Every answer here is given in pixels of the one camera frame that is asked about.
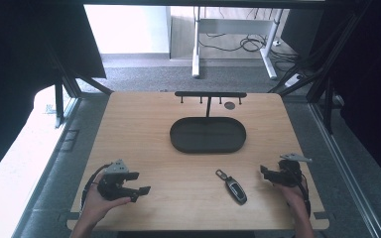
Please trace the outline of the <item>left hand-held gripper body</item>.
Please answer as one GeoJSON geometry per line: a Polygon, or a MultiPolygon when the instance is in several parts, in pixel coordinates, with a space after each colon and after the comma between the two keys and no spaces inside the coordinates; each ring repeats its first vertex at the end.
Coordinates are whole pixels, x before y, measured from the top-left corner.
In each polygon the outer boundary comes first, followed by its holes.
{"type": "Polygon", "coordinates": [[[106,200],[115,200],[123,196],[124,176],[130,173],[124,162],[119,159],[110,164],[103,172],[97,189],[106,200]]]}

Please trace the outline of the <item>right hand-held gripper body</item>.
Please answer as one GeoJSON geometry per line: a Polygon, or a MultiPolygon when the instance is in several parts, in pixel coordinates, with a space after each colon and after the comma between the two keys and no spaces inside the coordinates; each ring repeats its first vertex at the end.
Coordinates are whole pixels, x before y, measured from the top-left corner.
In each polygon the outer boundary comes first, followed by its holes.
{"type": "Polygon", "coordinates": [[[275,183],[294,187],[302,183],[302,170],[300,162],[311,163],[313,160],[296,153],[284,154],[280,156],[278,163],[280,171],[275,183]]]}

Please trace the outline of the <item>person's right hand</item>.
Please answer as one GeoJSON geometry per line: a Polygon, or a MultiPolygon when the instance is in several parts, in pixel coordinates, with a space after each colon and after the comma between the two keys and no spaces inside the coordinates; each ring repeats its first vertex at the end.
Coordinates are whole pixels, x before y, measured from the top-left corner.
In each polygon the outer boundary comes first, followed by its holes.
{"type": "Polygon", "coordinates": [[[281,192],[293,212],[307,212],[302,191],[298,187],[288,187],[278,183],[274,183],[274,187],[281,192]]]}

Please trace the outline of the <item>person's left hand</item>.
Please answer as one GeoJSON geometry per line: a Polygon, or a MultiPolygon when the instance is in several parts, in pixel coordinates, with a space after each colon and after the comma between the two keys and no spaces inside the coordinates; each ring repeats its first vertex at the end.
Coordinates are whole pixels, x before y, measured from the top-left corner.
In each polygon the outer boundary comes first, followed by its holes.
{"type": "Polygon", "coordinates": [[[121,197],[115,200],[104,199],[97,189],[97,182],[93,182],[87,193],[77,224],[81,224],[87,229],[93,229],[109,210],[127,204],[130,201],[130,197],[121,197]]]}

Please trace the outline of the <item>black car key fob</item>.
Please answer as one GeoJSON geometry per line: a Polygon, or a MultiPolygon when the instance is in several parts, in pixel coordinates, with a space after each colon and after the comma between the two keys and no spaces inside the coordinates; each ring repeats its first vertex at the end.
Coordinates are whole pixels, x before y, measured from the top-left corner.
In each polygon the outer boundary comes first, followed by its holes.
{"type": "Polygon", "coordinates": [[[222,170],[217,170],[215,173],[225,182],[225,186],[227,187],[229,193],[238,204],[243,205],[247,202],[247,195],[236,179],[228,176],[222,170]]]}

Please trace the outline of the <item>dark floor hatch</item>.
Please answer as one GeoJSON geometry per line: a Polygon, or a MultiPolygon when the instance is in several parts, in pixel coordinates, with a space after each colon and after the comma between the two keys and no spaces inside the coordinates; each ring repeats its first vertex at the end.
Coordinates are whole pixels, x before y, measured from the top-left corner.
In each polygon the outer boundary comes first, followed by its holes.
{"type": "Polygon", "coordinates": [[[71,152],[74,149],[78,135],[78,130],[67,130],[63,134],[63,138],[60,144],[60,151],[64,153],[71,152]]]}

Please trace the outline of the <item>black key rack with tray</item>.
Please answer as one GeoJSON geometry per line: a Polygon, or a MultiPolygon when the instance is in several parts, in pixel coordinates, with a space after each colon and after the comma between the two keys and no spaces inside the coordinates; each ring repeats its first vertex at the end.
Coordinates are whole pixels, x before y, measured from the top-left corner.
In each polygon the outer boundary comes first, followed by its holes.
{"type": "Polygon", "coordinates": [[[210,107],[213,97],[222,104],[224,97],[241,99],[246,92],[204,92],[176,91],[175,96],[184,102],[185,97],[198,97],[202,102],[207,98],[206,111],[203,117],[185,117],[177,120],[170,129],[172,145],[180,152],[187,154],[227,154],[240,150],[246,141],[244,125],[231,117],[211,117],[210,107]]]}

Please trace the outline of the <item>white power strip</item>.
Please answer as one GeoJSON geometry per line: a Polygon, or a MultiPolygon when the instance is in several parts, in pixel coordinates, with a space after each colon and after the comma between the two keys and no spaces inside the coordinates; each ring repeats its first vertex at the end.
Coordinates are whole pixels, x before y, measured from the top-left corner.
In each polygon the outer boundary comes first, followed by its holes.
{"type": "Polygon", "coordinates": [[[298,81],[300,81],[303,78],[304,77],[301,74],[296,73],[290,79],[288,79],[285,82],[285,86],[286,87],[291,87],[291,86],[293,86],[294,84],[296,84],[298,81]]]}

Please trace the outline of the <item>dark curtain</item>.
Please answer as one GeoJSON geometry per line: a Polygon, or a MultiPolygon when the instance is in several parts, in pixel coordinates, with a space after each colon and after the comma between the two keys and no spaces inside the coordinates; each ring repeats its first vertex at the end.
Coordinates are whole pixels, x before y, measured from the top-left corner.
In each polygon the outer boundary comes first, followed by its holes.
{"type": "Polygon", "coordinates": [[[36,94],[64,76],[105,76],[84,6],[0,0],[0,162],[36,94]]]}
{"type": "Polygon", "coordinates": [[[340,115],[381,168],[381,0],[364,15],[330,69],[340,115]]]}

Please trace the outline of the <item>aluminium rail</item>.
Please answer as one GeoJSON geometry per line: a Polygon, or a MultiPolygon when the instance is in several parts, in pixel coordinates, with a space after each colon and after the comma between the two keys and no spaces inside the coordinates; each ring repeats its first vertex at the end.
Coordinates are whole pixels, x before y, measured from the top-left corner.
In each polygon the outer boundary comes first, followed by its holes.
{"type": "Polygon", "coordinates": [[[361,189],[334,136],[325,128],[319,107],[309,103],[322,137],[372,238],[381,238],[381,223],[361,189]]]}

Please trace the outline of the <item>black metal frame strut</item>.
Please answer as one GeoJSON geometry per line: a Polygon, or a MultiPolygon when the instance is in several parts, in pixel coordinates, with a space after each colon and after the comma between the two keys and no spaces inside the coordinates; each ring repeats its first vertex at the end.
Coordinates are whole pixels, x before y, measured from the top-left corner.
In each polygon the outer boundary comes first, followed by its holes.
{"type": "Polygon", "coordinates": [[[76,82],[78,78],[106,95],[112,93],[111,89],[97,82],[92,77],[82,75],[77,71],[64,66],[52,46],[48,46],[48,55],[53,69],[58,74],[57,79],[55,80],[56,128],[59,128],[65,120],[64,90],[66,90],[67,94],[73,98],[78,98],[82,93],[76,82]]]}
{"type": "Polygon", "coordinates": [[[370,0],[324,0],[321,10],[330,20],[334,20],[334,25],[329,27],[329,35],[315,52],[297,62],[281,77],[279,83],[269,90],[269,93],[277,93],[284,97],[310,83],[312,87],[306,99],[308,103],[317,103],[324,96],[322,123],[329,132],[332,132],[330,116],[334,92],[330,70],[369,3],[370,0]],[[290,87],[284,86],[299,69],[311,67],[314,69],[311,75],[290,87]]]}

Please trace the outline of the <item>white desk frame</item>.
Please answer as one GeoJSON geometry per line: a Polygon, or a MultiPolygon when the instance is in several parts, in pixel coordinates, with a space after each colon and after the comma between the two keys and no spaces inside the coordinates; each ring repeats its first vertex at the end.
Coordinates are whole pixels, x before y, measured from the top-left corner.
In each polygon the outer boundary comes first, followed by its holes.
{"type": "Polygon", "coordinates": [[[200,17],[200,8],[193,9],[194,41],[192,51],[191,74],[199,78],[199,35],[200,34],[231,34],[231,35],[261,35],[267,37],[264,48],[259,50],[263,63],[271,79],[277,78],[277,73],[269,54],[275,41],[283,9],[278,9],[273,20],[235,20],[235,19],[204,19],[200,17]]]}

